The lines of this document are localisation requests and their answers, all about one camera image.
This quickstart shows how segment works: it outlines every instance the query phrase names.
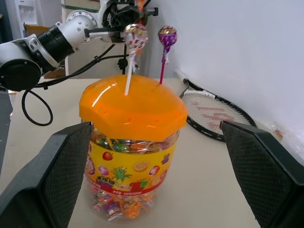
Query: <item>orange plastic lid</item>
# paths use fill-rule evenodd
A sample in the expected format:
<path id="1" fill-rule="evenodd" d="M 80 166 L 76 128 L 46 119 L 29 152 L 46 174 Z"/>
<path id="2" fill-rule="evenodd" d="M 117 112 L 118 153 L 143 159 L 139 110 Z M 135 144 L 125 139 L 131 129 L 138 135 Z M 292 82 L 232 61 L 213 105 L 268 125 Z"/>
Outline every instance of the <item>orange plastic lid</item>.
<path id="1" fill-rule="evenodd" d="M 186 125 L 182 100 L 158 81 L 132 75 L 124 95 L 126 75 L 102 79 L 87 87 L 80 117 L 112 139 L 161 142 Z"/>

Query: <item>jar label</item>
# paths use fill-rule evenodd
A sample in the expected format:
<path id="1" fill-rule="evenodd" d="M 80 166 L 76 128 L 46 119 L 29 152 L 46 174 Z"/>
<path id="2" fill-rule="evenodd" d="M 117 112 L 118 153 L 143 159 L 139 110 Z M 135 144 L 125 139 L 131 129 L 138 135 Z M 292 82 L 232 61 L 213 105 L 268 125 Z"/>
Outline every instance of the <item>jar label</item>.
<path id="1" fill-rule="evenodd" d="M 145 194 L 163 183 L 175 146 L 156 153 L 128 154 L 104 149 L 91 141 L 85 174 L 94 188 L 117 195 Z"/>

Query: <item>plastic jar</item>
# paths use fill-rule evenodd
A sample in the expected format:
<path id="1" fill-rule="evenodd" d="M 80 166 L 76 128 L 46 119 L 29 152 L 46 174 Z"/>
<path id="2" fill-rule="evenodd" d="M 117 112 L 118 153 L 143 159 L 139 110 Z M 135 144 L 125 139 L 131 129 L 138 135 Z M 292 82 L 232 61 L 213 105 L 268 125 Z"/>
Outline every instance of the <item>plastic jar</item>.
<path id="1" fill-rule="evenodd" d="M 183 102 L 166 86 L 133 76 L 90 85 L 80 101 L 80 116 L 93 123 L 85 179 L 93 211 L 127 222 L 150 212 L 174 154 L 179 129 L 186 124 Z"/>

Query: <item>wire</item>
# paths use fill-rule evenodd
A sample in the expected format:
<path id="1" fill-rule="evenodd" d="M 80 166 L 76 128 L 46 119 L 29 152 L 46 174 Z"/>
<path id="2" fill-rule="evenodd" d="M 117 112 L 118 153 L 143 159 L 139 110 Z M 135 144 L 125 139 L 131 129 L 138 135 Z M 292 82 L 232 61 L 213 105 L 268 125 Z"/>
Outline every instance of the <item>wire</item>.
<path id="1" fill-rule="evenodd" d="M 35 97 L 37 97 L 37 98 L 38 98 L 38 99 L 47 107 L 47 110 L 48 110 L 49 115 L 50 115 L 50 120 L 49 120 L 49 122 L 47 122 L 47 123 L 42 123 L 42 124 L 41 124 L 41 123 L 36 122 L 35 120 L 33 120 L 33 119 L 29 116 L 29 114 L 28 114 L 28 112 L 27 112 L 27 110 L 26 110 L 26 108 L 25 108 L 25 98 L 27 97 L 28 93 L 33 94 Z M 36 94 L 35 92 L 33 92 L 33 91 L 31 91 L 31 90 L 26 90 L 26 91 L 24 92 L 24 94 L 23 94 L 23 96 L 22 96 L 22 100 L 21 100 L 21 107 L 22 107 L 22 111 L 23 111 L 25 117 L 26 117 L 31 123 L 33 123 L 33 124 L 35 124 L 35 125 L 38 125 L 38 126 L 42 126 L 42 127 L 43 127 L 43 126 L 49 126 L 49 125 L 53 122 L 54 117 L 53 117 L 53 112 L 52 112 L 50 106 L 47 104 L 47 102 L 46 102 L 45 100 L 43 100 L 43 99 L 41 98 L 41 96 L 39 96 L 38 94 Z"/>
<path id="2" fill-rule="evenodd" d="M 144 7 L 144 8 L 147 7 L 148 4 L 150 3 L 150 1 L 151 1 L 151 0 L 147 0 L 146 3 L 143 5 L 143 7 Z"/>
<path id="3" fill-rule="evenodd" d="M 122 57 L 127 57 L 129 55 L 119 55 L 119 56 L 107 56 L 107 57 L 103 57 L 105 56 L 113 47 L 115 46 L 115 44 L 111 45 L 104 53 L 102 53 L 100 56 L 98 57 L 95 57 L 95 59 L 93 61 L 91 61 L 90 63 L 88 63 L 87 65 L 83 66 L 82 68 L 80 68 L 79 70 L 77 70 L 76 72 L 74 72 L 73 74 L 71 75 L 68 75 L 68 76 L 65 76 L 65 77 L 62 77 L 62 78 L 58 78 L 58 79 L 55 79 L 55 80 L 52 80 L 52 81 L 48 81 L 48 82 L 43 82 L 43 83 L 39 83 L 35 86 L 35 88 L 44 88 L 44 89 L 47 89 L 49 86 L 53 86 L 53 85 L 56 85 L 58 83 L 61 83 L 71 77 L 74 77 L 74 76 L 77 76 L 77 75 L 80 75 L 82 73 L 84 73 L 85 71 L 87 71 L 88 69 L 92 68 L 93 66 L 95 66 L 97 63 L 103 61 L 103 60 L 106 60 L 106 59 L 111 59 L 111 58 L 122 58 Z M 48 123 L 38 123 L 36 121 L 34 121 L 28 114 L 27 110 L 26 110 L 26 107 L 25 107 L 25 100 L 26 100 L 26 97 L 28 95 L 28 93 L 30 94 L 33 94 L 35 97 L 37 97 L 46 107 L 47 107 L 47 110 L 50 114 L 50 120 Z M 22 107 L 22 111 L 25 115 L 25 117 L 33 124 L 37 125 L 37 126 L 49 126 L 52 124 L 53 120 L 54 120 L 54 117 L 53 117 L 53 113 L 52 113 L 52 110 L 50 108 L 50 106 L 47 104 L 47 102 L 45 100 L 43 100 L 43 98 L 41 98 L 38 94 L 36 94 L 35 92 L 31 91 L 31 90 L 26 90 L 22 96 L 22 100 L 21 100 L 21 107 Z"/>

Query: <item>white table surface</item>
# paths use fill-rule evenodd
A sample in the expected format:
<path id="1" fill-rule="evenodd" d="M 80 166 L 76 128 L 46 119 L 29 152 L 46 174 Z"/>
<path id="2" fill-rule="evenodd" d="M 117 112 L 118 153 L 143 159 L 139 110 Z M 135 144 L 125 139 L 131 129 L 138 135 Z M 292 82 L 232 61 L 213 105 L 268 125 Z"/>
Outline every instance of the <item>white table surface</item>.
<path id="1" fill-rule="evenodd" d="M 70 79 L 48 90 L 34 90 L 50 105 L 54 122 L 47 127 L 31 124 L 21 109 L 22 93 L 16 97 L 0 182 L 2 192 L 15 174 L 33 159 L 55 132 L 80 123 L 78 102 L 84 89 L 96 79 Z M 164 83 L 177 94 L 183 84 L 175 78 Z M 48 111 L 28 95 L 29 115 L 48 121 Z M 210 139 L 190 126 L 181 130 L 176 153 L 158 203 L 143 219 L 124 228 L 259 228 L 233 173 L 226 145 Z M 81 189 L 69 228 L 115 228 L 91 212 Z"/>

